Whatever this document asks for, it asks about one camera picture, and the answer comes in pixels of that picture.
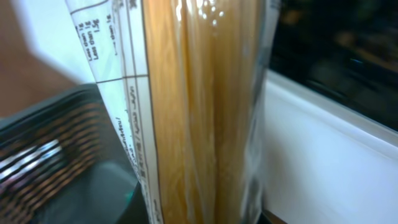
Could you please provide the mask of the spaghetti pack with red ends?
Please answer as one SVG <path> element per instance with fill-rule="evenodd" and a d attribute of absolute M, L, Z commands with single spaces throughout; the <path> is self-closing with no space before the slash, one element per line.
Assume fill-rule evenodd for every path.
<path fill-rule="evenodd" d="M 149 223 L 257 223 L 279 1 L 68 0 Z"/>

